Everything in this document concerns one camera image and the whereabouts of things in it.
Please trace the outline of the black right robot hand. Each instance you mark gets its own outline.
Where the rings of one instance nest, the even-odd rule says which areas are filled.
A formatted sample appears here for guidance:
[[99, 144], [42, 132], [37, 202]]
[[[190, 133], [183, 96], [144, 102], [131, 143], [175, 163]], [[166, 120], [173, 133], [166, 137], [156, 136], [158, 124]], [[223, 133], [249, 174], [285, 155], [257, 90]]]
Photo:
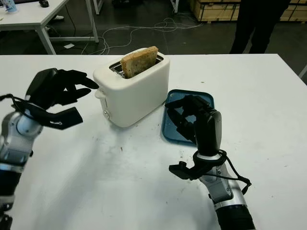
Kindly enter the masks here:
[[176, 131], [197, 146], [200, 155], [212, 157], [221, 145], [221, 113], [200, 96], [186, 95], [167, 103], [167, 114]]

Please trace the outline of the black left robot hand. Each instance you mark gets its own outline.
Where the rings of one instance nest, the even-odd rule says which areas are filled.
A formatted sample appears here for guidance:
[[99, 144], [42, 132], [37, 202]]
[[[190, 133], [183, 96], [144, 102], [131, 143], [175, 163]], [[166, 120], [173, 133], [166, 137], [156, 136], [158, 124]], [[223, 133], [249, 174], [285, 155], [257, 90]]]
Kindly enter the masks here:
[[98, 88], [98, 84], [84, 72], [50, 68], [35, 75], [25, 100], [47, 110], [56, 104], [75, 103], [92, 89]]

